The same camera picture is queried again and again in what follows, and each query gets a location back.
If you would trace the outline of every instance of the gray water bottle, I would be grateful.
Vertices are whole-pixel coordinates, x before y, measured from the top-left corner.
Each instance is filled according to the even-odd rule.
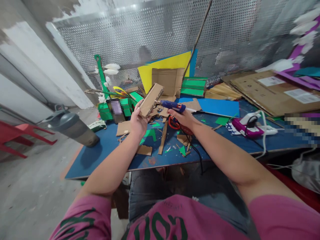
[[[43,120],[48,128],[60,132],[87,147],[96,145],[100,138],[83,122],[79,116],[68,110],[59,110]]]

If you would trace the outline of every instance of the chair leg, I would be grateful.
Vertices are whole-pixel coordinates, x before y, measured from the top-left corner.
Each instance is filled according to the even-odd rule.
[[[33,126],[33,128],[38,129],[38,130],[41,130],[41,131],[46,132],[46,133],[50,133],[50,134],[52,134],[52,135],[55,134],[55,133],[50,132],[50,131],[48,131],[48,130],[46,130],[46,129],[40,128],[40,127],[38,127],[38,126]]]
[[[26,139],[26,138],[24,138],[24,137],[21,137],[21,136],[16,137],[16,138],[13,139],[12,141],[17,142],[17,143],[24,144],[24,145],[26,145],[26,146],[32,146],[32,145],[34,144],[34,143],[31,142],[30,140],[28,140],[28,139]]]
[[[5,145],[0,145],[0,151],[8,152],[8,153],[11,153],[13,155],[17,155],[17,156],[22,157],[22,158],[27,158],[26,155],[23,155],[23,154],[19,153],[18,151],[14,150],[12,148],[9,148],[9,147],[7,147]]]
[[[53,144],[55,144],[56,141],[58,141],[58,140],[55,140],[55,141],[51,142],[51,141],[49,141],[48,139],[46,139],[46,138],[44,138],[44,137],[36,134],[36,133],[33,132],[33,131],[30,132],[30,133],[28,133],[28,134],[31,135],[32,137],[35,137],[35,138],[37,138],[37,139],[39,139],[39,140],[41,140],[41,141],[44,141],[44,142],[48,143],[48,144],[50,144],[50,145],[53,145]]]

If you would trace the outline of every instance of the pink t-shirt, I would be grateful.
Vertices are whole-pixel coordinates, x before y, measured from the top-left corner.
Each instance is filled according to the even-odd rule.
[[[249,205],[261,239],[320,239],[320,214],[288,197],[266,195]],[[50,239],[111,239],[111,202],[87,196],[73,203]],[[210,208],[174,195],[156,203],[122,239],[248,239]]]

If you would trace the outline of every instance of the jeans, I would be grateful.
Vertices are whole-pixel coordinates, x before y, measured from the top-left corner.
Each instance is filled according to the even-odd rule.
[[[211,208],[222,219],[247,234],[247,207],[227,176],[213,162],[203,162],[203,170],[201,175],[199,166],[190,174],[184,195],[197,197],[199,203]],[[155,169],[133,171],[129,191],[129,225],[146,214],[155,203],[172,195]]]

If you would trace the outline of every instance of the person's left hand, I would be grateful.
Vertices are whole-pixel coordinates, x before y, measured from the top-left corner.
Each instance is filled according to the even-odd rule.
[[[140,107],[138,106],[140,105],[141,101],[143,101],[143,99],[140,100],[134,108],[134,112],[131,115],[130,125],[131,133],[142,139],[143,136],[146,134],[147,125],[151,116],[148,116],[147,118],[142,118],[139,116]]]

